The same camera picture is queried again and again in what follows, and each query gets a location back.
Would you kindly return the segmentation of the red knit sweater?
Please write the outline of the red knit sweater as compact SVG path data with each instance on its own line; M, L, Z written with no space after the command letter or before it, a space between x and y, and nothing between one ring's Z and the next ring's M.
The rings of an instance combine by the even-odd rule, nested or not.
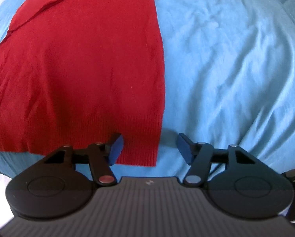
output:
M165 64L154 0L26 0L0 43L0 151L48 155L124 138L155 166Z

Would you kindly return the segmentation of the light blue bed sheet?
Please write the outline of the light blue bed sheet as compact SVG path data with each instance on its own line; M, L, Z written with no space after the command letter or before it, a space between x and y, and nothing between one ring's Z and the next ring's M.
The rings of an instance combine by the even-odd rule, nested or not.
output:
M155 0L166 108L155 167L117 177L182 177L178 133L238 144L278 173L295 169L295 0Z

